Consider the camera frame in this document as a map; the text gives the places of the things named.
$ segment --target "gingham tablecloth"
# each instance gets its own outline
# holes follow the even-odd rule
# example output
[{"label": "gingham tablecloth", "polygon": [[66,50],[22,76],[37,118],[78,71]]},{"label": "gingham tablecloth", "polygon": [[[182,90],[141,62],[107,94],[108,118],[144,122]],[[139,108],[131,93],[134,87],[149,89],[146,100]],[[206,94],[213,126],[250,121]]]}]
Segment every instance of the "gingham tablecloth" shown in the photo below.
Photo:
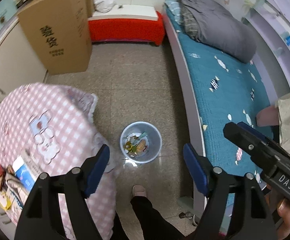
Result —
[{"label": "gingham tablecloth", "polygon": [[[93,124],[97,96],[76,88],[41,83],[24,85],[0,104],[0,164],[6,168],[27,149],[50,176],[67,173],[95,156],[106,139]],[[113,152],[98,188],[87,200],[93,221],[104,240],[112,235],[116,188]],[[66,236],[75,239],[65,196],[60,210]],[[11,220],[18,217],[9,210]]]}]

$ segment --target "tile floor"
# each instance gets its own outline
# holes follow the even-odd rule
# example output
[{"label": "tile floor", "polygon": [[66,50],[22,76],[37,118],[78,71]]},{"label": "tile floor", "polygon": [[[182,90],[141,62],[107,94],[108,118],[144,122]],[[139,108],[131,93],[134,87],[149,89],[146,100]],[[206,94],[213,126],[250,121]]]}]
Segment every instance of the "tile floor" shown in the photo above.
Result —
[{"label": "tile floor", "polygon": [[134,167],[120,155],[117,212],[131,240],[143,239],[129,203],[132,186],[143,185],[161,215],[183,234],[195,228],[179,219],[185,211],[176,200],[191,195],[193,182],[182,159],[189,132],[181,86],[168,40],[159,47],[146,43],[94,44],[86,72],[50,76],[47,83],[64,84],[94,93],[99,101],[94,114],[98,130],[119,154],[118,140],[132,122],[155,125],[163,139],[161,154],[151,163]]}]

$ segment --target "hand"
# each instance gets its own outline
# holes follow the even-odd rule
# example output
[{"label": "hand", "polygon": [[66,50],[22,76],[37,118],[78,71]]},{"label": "hand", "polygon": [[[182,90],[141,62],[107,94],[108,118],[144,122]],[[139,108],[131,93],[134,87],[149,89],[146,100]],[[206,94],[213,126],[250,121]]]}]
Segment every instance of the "hand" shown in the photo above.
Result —
[{"label": "hand", "polygon": [[278,240],[283,240],[290,234],[290,201],[287,199],[281,200],[277,205],[277,212],[284,221],[277,229]]}]

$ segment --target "shoe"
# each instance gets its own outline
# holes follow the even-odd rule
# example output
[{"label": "shoe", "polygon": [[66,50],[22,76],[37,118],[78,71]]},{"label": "shoe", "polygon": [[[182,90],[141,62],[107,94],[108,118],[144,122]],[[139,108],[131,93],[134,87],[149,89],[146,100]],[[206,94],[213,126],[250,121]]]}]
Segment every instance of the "shoe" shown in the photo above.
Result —
[{"label": "shoe", "polygon": [[135,185],[132,189],[132,193],[133,193],[133,197],[135,197],[135,196],[147,197],[146,190],[141,185]]}]

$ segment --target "white plastic bag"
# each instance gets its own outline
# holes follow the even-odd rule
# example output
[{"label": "white plastic bag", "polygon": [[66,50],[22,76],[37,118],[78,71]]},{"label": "white plastic bag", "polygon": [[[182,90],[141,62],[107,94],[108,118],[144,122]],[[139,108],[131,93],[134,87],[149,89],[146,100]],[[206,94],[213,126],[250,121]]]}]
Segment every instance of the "white plastic bag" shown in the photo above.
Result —
[{"label": "white plastic bag", "polygon": [[105,13],[112,10],[113,6],[115,5],[115,0],[94,0],[94,5],[96,11]]}]

